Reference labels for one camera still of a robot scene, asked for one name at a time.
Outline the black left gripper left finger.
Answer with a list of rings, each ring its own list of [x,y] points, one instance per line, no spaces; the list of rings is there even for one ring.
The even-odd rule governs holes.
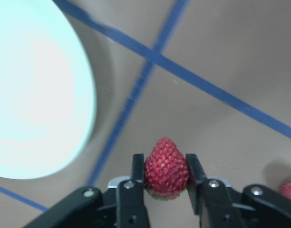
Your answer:
[[[116,226],[118,228],[149,228],[150,222],[144,204],[144,155],[133,155],[128,180],[116,189]]]

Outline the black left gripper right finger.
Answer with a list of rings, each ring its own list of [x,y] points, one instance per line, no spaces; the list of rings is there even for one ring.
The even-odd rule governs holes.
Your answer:
[[[201,228],[244,228],[240,210],[233,204],[241,194],[217,178],[208,178],[196,156],[185,156],[189,168],[187,190]]]

